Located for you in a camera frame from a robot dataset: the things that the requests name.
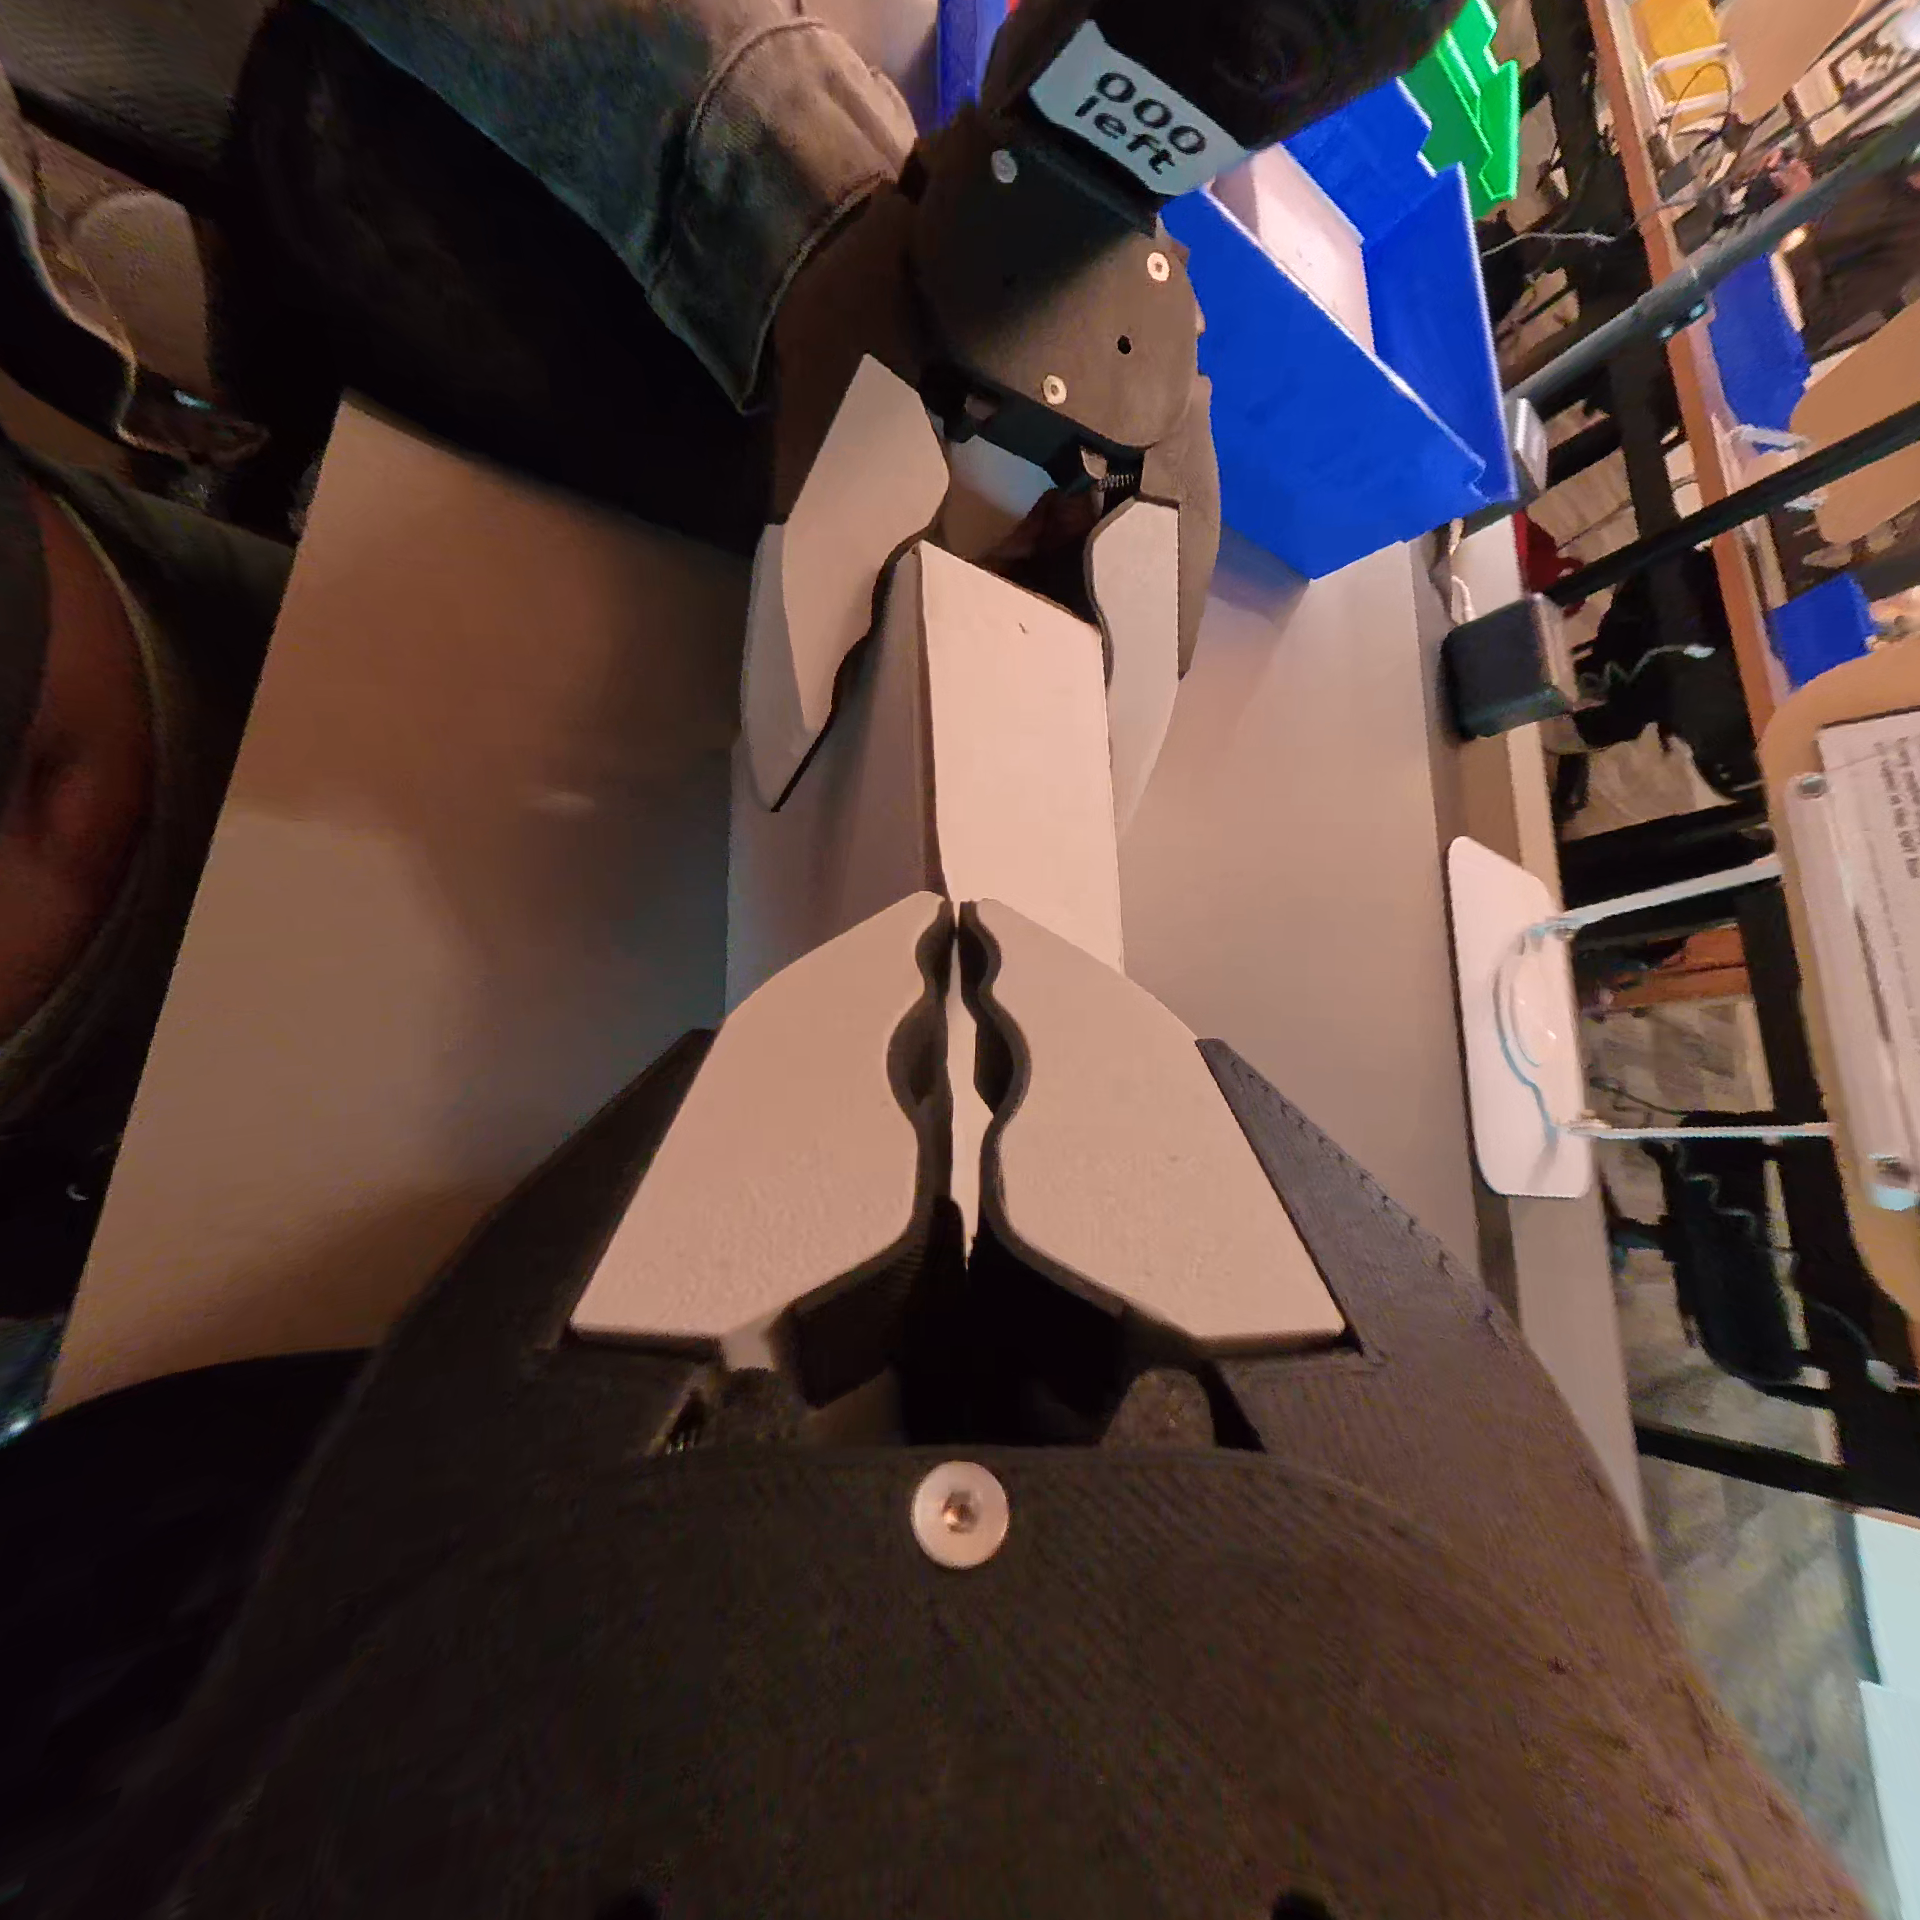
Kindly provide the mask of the black vertical pole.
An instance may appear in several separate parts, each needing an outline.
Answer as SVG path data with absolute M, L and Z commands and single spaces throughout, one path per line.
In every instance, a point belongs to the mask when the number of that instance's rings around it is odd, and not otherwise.
M 1892 415 L 1858 428 L 1858 432 L 1811 453 L 1808 457 L 1778 469 L 1736 494 L 1705 502 L 1689 516 L 1640 537 L 1594 565 L 1544 590 L 1558 608 L 1572 608 L 1596 592 L 1606 592 L 1648 569 L 1681 559 L 1685 553 L 1730 534 L 1736 528 L 1763 518 L 1789 501 L 1829 488 L 1840 479 L 1917 444 L 1917 402 L 1908 402 Z

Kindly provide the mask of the wooden document stand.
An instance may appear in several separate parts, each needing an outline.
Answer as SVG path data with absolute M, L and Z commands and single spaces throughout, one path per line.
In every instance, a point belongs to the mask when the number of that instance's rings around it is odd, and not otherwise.
M 1506 1198 L 1579 1198 L 1594 1188 L 1596 1143 L 1681 1144 L 1681 1126 L 1624 1126 L 1596 1118 L 1577 1034 L 1572 943 L 1579 933 L 1681 905 L 1778 905 L 1797 970 L 1819 1118 L 1721 1122 L 1693 1137 L 1829 1144 L 1842 1188 L 1881 1206 L 1858 1151 L 1848 1094 L 1875 1064 L 1866 982 L 1844 892 L 1834 865 L 1817 733 L 1868 716 L 1917 711 L 1916 639 L 1881 646 L 1798 687 L 1761 743 L 1773 849 L 1742 865 L 1673 880 L 1588 905 L 1562 905 L 1522 863 L 1459 836 L 1448 848 L 1448 914 L 1456 1010 L 1468 1070 L 1473 1149 L 1482 1180 Z

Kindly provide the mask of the person's left forearm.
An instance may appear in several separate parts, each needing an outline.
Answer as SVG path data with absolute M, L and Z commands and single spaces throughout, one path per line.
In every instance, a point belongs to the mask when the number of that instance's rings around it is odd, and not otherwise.
M 800 4 L 322 8 L 580 216 L 744 408 L 793 278 L 918 129 Z

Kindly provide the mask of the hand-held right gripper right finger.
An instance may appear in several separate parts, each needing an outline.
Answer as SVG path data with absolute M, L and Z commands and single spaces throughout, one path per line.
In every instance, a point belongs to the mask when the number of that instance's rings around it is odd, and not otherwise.
M 978 1222 L 1076 1303 L 1204 1358 L 1329 1348 L 1332 1288 L 1193 1030 L 1003 901 L 963 908 Z

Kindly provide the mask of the large blue plastic bin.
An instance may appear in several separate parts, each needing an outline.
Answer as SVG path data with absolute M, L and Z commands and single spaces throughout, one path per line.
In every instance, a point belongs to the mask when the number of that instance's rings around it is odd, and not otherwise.
M 1206 322 L 1198 360 L 1212 380 L 1220 516 L 1309 580 L 1515 504 L 1469 194 L 1456 167 L 1427 165 L 1427 134 L 1393 79 L 1283 146 L 1361 229 L 1376 350 L 1404 386 L 1389 412 L 1315 414 L 1305 439 L 1241 432 L 1213 356 L 1227 342 L 1237 230 L 1206 190 L 1166 208 Z

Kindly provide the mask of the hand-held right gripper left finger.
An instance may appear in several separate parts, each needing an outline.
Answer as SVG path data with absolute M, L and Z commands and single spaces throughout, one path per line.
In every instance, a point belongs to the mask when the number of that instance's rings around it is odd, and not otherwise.
M 893 1360 L 952 1148 L 954 905 L 912 894 L 717 1028 L 572 1310 L 590 1341 L 781 1372 L 830 1406 Z

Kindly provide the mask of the printed instruction sheet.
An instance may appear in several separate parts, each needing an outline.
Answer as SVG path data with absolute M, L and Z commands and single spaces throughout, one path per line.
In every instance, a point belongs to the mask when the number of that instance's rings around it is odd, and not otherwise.
M 1886 1209 L 1916 1206 L 1917 1173 L 1917 711 L 1817 733 L 1819 773 L 1864 977 L 1875 1064 L 1849 1092 L 1856 1143 Z

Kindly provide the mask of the green plastic bin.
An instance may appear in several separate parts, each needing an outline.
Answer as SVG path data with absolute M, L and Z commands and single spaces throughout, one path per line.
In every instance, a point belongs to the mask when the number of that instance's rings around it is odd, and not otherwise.
M 1429 54 L 1401 78 L 1429 120 L 1427 165 L 1437 176 L 1461 172 L 1477 222 L 1500 213 L 1521 188 L 1521 65 L 1498 57 L 1496 36 L 1496 8 L 1464 1 Z

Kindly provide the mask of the small blue plastic bin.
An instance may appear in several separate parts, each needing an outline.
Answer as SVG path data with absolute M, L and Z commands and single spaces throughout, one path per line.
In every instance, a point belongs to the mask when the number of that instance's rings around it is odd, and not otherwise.
M 1837 570 L 1766 612 L 1766 639 L 1788 687 L 1868 656 L 1881 634 L 1851 570 Z
M 1811 380 L 1811 360 L 1788 298 L 1792 277 L 1756 256 L 1712 290 L 1707 334 L 1720 392 L 1740 425 L 1786 432 Z

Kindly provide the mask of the dark grey cube device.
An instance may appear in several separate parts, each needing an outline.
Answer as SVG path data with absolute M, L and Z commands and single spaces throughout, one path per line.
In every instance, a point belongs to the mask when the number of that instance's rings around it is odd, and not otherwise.
M 1441 646 L 1441 674 L 1461 738 L 1502 736 L 1577 709 L 1563 610 L 1544 592 L 1456 624 Z

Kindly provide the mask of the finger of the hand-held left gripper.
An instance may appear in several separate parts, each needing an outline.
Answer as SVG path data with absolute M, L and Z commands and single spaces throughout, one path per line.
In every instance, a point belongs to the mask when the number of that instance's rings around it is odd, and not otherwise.
M 1088 600 L 1107 660 L 1110 791 L 1131 821 L 1162 759 L 1179 687 L 1179 516 L 1129 498 L 1088 540 Z
M 864 353 L 792 512 L 763 528 L 755 553 L 741 736 L 763 808 L 781 806 L 828 732 L 883 573 L 933 526 L 948 485 L 922 392 Z

